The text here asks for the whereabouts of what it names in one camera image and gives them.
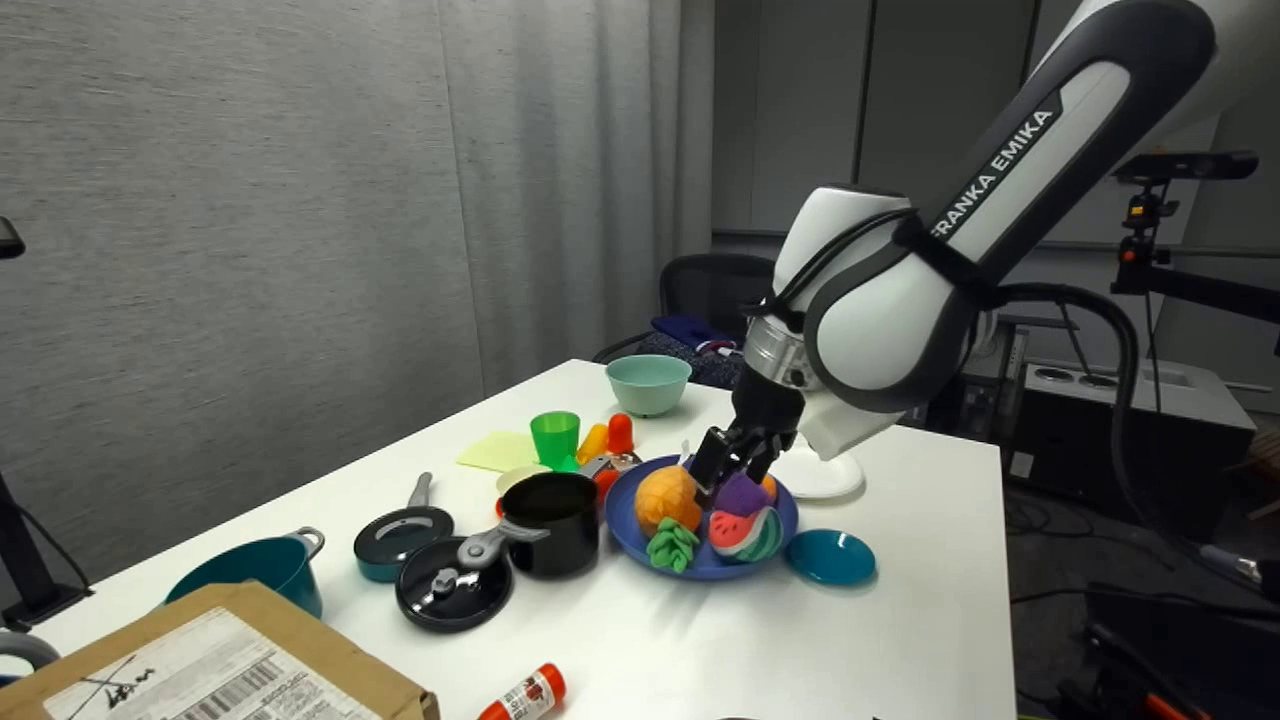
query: chair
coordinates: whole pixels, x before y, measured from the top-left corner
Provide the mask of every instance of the chair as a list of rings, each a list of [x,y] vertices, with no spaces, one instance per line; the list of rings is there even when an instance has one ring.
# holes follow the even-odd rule
[[[714,333],[732,333],[737,342],[769,288],[771,260],[741,254],[678,256],[659,278],[664,317],[699,320]]]
[[[769,256],[741,256],[741,254],[678,256],[659,274],[664,317],[647,333],[610,344],[603,353],[596,353],[596,361],[610,365],[627,353],[668,353],[691,365],[691,379],[732,387],[741,368],[737,353],[732,356],[699,353],[687,342],[687,329],[695,329],[695,337],[741,344],[748,333],[748,317],[759,308],[769,288],[771,288]]]

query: teal cup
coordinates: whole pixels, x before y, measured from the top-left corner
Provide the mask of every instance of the teal cup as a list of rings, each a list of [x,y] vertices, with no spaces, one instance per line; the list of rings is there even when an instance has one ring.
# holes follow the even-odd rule
[[[323,537],[316,528],[298,528],[293,537],[269,537],[240,548],[229,548],[201,568],[191,568],[166,603],[191,598],[205,584],[269,584],[298,607],[323,618],[322,590],[314,575],[314,555],[323,548]]]
[[[671,418],[683,402],[691,365],[683,365],[679,356],[622,356],[603,371],[625,414]]]

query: plastic cup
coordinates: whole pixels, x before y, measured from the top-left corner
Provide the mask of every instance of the plastic cup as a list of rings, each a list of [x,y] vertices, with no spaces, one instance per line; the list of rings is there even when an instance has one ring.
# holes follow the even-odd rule
[[[546,414],[527,423],[537,461],[553,474],[575,474],[575,414]]]

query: black lid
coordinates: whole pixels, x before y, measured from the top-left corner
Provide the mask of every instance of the black lid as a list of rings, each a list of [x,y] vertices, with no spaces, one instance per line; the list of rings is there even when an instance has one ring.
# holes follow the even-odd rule
[[[490,624],[512,598],[512,566],[473,574],[458,561],[463,541],[427,545],[405,555],[396,575],[402,611],[427,633],[463,633]]]
[[[454,516],[444,507],[402,507],[362,528],[357,561],[367,580],[392,584],[407,553],[447,541]]]

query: plastic toy fruit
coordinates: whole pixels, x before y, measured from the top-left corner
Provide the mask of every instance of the plastic toy fruit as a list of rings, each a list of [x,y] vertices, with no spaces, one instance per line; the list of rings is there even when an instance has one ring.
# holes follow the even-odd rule
[[[653,568],[664,568],[664,574],[687,574],[691,555],[695,555],[695,537],[678,525],[678,520],[659,520],[658,534],[647,537],[646,545],[646,555]]]
[[[769,492],[748,478],[728,478],[714,520],[709,520],[709,545],[723,561],[759,561],[771,553],[771,507]]]
[[[777,501],[777,478],[759,479],[759,492],[769,495],[769,506]]]
[[[659,520],[678,520],[687,534],[695,534],[704,520],[704,507],[695,506],[695,479],[683,466],[658,470],[638,488],[641,534],[653,537]]]

